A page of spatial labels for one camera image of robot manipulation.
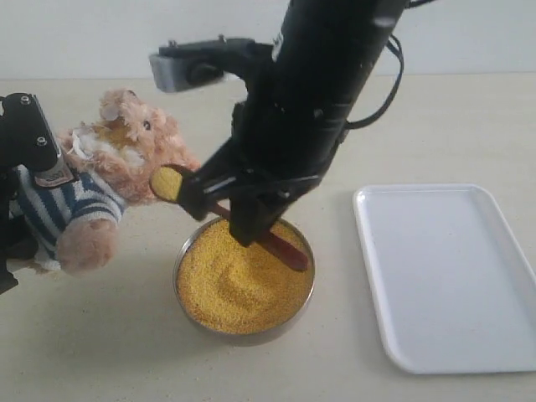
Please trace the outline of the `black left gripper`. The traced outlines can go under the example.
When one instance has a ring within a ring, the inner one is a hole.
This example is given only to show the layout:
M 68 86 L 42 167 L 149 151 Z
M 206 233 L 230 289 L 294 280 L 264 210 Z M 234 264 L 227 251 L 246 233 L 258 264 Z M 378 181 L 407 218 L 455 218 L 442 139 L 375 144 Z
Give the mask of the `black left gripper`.
M 10 217 L 10 203 L 18 196 L 15 168 L 35 173 L 52 171 L 61 151 L 36 95 L 12 93 L 1 97 L 1 293 L 18 285 L 8 260 L 30 260 L 38 242 L 23 216 Z

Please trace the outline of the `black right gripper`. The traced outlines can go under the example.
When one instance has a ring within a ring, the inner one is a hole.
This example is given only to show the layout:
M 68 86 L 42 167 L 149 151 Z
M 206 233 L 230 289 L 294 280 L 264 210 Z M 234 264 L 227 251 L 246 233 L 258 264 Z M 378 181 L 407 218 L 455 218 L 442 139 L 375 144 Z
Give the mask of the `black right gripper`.
M 238 76 L 248 95 L 234 109 L 233 141 L 196 170 L 178 167 L 178 205 L 203 220 L 228 198 L 229 231 L 250 246 L 322 181 L 360 93 L 360 66 L 266 63 Z

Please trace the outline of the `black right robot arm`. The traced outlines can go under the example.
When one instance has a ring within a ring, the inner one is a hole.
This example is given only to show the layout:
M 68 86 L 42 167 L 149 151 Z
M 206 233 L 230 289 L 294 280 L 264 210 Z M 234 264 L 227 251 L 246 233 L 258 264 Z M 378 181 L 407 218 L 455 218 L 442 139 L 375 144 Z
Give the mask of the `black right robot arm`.
M 322 181 L 348 117 L 404 1 L 293 1 L 273 45 L 246 39 L 195 46 L 183 56 L 238 75 L 247 97 L 230 138 L 187 175 L 178 204 L 194 219 L 222 199 L 230 232 L 249 245 Z

